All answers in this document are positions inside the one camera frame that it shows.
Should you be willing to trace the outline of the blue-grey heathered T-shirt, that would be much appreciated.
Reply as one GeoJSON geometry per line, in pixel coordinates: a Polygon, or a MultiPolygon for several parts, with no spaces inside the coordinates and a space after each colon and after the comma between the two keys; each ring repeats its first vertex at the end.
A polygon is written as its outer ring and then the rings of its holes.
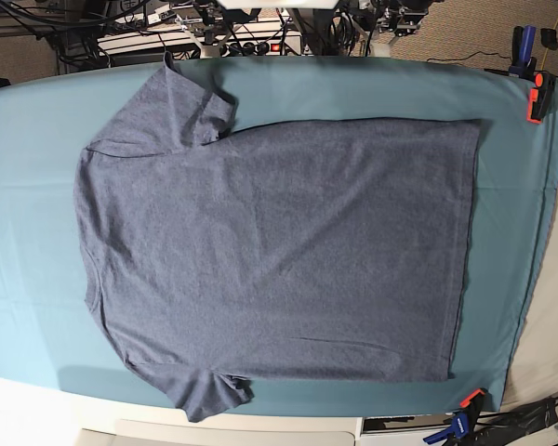
{"type": "Polygon", "coordinates": [[[472,223],[476,121],[295,121],[170,61],[81,151],[86,305],[193,422],[254,379],[442,382],[472,223]]]}

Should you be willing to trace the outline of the teal table cloth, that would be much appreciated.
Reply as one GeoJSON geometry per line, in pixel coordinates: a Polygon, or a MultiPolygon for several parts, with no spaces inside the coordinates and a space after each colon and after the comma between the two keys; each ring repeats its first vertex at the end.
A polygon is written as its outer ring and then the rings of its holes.
{"type": "MultiPolygon", "coordinates": [[[[179,71],[237,103],[236,129],[281,121],[392,116],[482,122],[471,248],[452,378],[379,384],[259,380],[240,414],[398,416],[449,412],[478,387],[502,401],[558,219],[558,85],[541,124],[531,85],[396,59],[185,60],[179,71]]],[[[166,407],[90,316],[73,210],[80,150],[156,71],[153,64],[0,89],[0,377],[166,407]]]]}

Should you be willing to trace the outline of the orange black clamp bottom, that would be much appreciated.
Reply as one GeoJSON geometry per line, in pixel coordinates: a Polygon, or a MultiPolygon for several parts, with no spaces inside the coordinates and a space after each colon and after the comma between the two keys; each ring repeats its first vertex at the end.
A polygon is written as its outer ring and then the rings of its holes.
{"type": "Polygon", "coordinates": [[[484,407],[486,395],[485,389],[477,388],[459,406],[468,417],[477,418],[484,407]]]}

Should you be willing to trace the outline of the blue spring clamp bottom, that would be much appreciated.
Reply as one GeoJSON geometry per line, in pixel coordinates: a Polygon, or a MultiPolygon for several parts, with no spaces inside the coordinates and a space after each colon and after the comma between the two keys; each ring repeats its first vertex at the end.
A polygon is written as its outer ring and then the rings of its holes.
{"type": "Polygon", "coordinates": [[[425,437],[423,441],[428,445],[433,445],[441,441],[463,439],[469,434],[469,430],[470,424],[468,415],[465,413],[457,413],[453,416],[447,428],[425,437]]]}

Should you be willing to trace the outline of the blue spring clamp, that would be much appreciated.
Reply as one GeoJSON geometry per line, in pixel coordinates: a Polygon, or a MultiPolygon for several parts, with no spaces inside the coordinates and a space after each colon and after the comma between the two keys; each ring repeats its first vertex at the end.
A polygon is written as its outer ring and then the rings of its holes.
{"type": "Polygon", "coordinates": [[[510,76],[533,80],[537,59],[532,56],[537,28],[532,25],[516,26],[511,40],[510,76]]]}
{"type": "Polygon", "coordinates": [[[441,441],[463,439],[469,434],[469,430],[470,424],[468,415],[465,413],[457,413],[453,416],[447,428],[425,437],[423,441],[428,445],[433,445],[441,441]]]}

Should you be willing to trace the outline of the orange black clamp right edge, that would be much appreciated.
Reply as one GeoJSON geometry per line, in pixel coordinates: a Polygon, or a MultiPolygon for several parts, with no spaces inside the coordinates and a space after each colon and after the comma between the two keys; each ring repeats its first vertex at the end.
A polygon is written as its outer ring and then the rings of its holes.
{"type": "Polygon", "coordinates": [[[534,83],[535,86],[529,92],[526,120],[540,124],[551,106],[556,77],[549,72],[537,72],[534,83]]]}

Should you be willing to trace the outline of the blue spring clamp top right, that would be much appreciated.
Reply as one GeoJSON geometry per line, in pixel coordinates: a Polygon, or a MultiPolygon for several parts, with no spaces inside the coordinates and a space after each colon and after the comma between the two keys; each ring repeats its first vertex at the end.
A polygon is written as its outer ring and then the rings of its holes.
{"type": "Polygon", "coordinates": [[[516,26],[511,40],[510,76],[533,80],[537,59],[532,56],[537,28],[532,25],[516,26]]]}

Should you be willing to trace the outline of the white power strip red switch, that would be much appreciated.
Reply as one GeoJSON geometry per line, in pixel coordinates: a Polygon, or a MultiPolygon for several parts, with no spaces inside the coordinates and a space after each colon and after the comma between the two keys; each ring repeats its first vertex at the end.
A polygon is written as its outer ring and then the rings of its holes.
{"type": "Polygon", "coordinates": [[[253,56],[301,56],[302,48],[299,35],[280,35],[272,39],[230,40],[219,48],[219,55],[225,57],[253,57],[253,56]]]}

